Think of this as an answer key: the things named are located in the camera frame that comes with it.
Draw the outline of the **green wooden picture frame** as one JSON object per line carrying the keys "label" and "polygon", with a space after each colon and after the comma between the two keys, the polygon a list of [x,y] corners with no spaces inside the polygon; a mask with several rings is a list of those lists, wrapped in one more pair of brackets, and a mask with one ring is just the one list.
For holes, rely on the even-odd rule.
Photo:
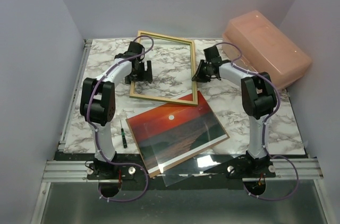
{"label": "green wooden picture frame", "polygon": [[152,62],[153,81],[132,82],[130,98],[196,106],[198,87],[192,81],[196,71],[194,41],[143,30],[138,31],[138,36],[141,35],[154,40],[154,47],[145,59]]}

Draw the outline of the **sunset photo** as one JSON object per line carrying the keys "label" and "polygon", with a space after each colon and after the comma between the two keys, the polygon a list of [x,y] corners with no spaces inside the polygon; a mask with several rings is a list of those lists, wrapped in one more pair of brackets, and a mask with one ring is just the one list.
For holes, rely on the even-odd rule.
{"label": "sunset photo", "polygon": [[198,105],[164,104],[126,119],[150,177],[229,139],[201,92]]}

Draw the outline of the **clear acrylic sheet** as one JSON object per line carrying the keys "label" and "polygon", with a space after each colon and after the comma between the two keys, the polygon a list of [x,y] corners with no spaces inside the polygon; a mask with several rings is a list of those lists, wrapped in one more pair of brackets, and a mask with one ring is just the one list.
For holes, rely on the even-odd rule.
{"label": "clear acrylic sheet", "polygon": [[227,162],[233,158],[236,158],[236,155],[219,155],[212,152],[211,147],[155,177],[162,178],[165,186],[171,186],[192,176],[206,175],[208,173],[224,173],[227,168]]}

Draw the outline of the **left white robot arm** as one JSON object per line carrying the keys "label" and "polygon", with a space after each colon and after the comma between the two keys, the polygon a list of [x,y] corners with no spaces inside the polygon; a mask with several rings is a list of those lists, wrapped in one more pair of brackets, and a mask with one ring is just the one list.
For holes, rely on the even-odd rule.
{"label": "left white robot arm", "polygon": [[116,110],[115,88],[124,78],[152,81],[151,62],[144,66],[146,51],[128,50],[114,58],[113,65],[96,78],[87,77],[82,84],[80,114],[89,124],[95,144],[95,157],[90,169],[107,179],[114,178],[120,163],[114,162],[111,121]]}

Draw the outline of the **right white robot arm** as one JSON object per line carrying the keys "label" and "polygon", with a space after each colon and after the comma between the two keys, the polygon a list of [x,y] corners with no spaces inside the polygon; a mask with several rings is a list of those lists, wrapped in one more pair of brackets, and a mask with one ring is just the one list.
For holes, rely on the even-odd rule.
{"label": "right white robot arm", "polygon": [[249,117],[250,140],[246,153],[227,162],[229,179],[255,178],[269,172],[272,165],[267,151],[268,121],[279,108],[280,96],[267,72],[257,73],[223,60],[217,45],[203,50],[202,59],[192,81],[207,83],[212,79],[228,80],[241,88],[242,107]]}

